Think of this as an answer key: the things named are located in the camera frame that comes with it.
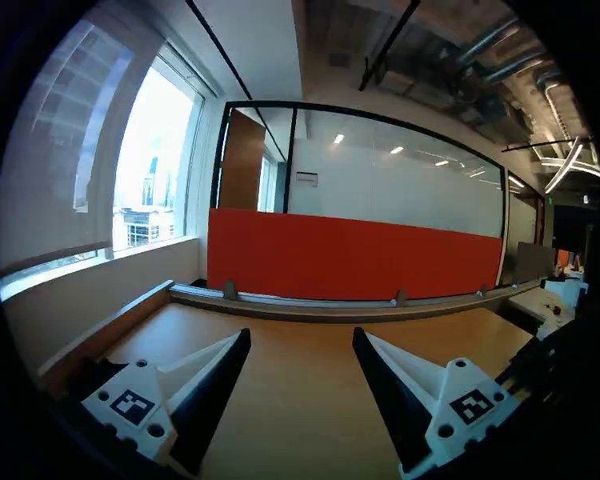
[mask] window blind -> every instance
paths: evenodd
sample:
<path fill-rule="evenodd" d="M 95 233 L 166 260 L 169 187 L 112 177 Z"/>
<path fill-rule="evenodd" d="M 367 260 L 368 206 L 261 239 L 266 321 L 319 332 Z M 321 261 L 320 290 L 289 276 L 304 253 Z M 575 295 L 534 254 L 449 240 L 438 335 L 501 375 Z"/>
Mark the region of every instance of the window blind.
<path fill-rule="evenodd" d="M 113 2 L 88 13 L 34 80 L 0 176 L 0 277 L 112 243 L 116 165 L 163 40 Z"/>

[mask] sky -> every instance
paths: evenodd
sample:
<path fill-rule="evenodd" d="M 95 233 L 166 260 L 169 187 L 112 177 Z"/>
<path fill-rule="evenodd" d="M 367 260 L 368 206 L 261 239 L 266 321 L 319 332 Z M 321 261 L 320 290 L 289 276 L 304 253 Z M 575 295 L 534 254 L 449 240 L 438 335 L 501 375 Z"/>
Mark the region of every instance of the sky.
<path fill-rule="evenodd" d="M 158 157 L 154 202 L 164 200 L 171 174 L 175 193 L 182 144 L 193 102 L 153 67 L 149 68 L 126 126 L 116 173 L 115 206 L 142 204 L 142 183 Z"/>

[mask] desk surface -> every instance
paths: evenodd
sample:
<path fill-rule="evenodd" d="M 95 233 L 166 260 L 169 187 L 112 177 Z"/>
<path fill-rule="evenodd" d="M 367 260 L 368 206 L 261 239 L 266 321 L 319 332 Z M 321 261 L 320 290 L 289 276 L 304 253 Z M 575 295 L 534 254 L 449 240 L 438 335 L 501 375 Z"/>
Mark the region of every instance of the desk surface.
<path fill-rule="evenodd" d="M 536 335 L 541 340 L 575 318 L 573 307 L 565 305 L 560 295 L 543 288 L 515 295 L 508 302 L 542 323 Z M 560 314 L 554 314 L 547 305 L 559 306 Z"/>
<path fill-rule="evenodd" d="M 395 478 L 398 456 L 351 347 L 355 325 L 276 322 L 169 304 L 107 354 L 171 362 L 251 328 L 252 347 L 201 478 Z M 363 328 L 445 365 L 468 357 L 495 377 L 531 338 L 484 310 Z"/>

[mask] wooden door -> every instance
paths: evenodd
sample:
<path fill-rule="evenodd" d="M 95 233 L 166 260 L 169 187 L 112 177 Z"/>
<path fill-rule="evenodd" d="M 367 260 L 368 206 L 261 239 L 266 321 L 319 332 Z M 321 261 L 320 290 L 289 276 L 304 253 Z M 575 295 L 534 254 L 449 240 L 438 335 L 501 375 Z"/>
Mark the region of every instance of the wooden door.
<path fill-rule="evenodd" d="M 265 132 L 262 125 L 239 111 L 231 113 L 222 160 L 220 208 L 258 209 Z"/>

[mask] orange privacy panel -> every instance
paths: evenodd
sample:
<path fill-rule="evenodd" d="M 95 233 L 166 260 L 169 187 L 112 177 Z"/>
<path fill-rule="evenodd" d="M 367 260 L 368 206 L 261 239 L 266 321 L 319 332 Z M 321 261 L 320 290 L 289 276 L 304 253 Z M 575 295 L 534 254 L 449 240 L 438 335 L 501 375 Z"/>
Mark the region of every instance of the orange privacy panel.
<path fill-rule="evenodd" d="M 208 285 L 281 297 L 379 300 L 494 287 L 502 241 L 417 226 L 211 209 Z"/>
<path fill-rule="evenodd" d="M 569 252 L 567 250 L 558 250 L 558 265 L 569 265 Z"/>

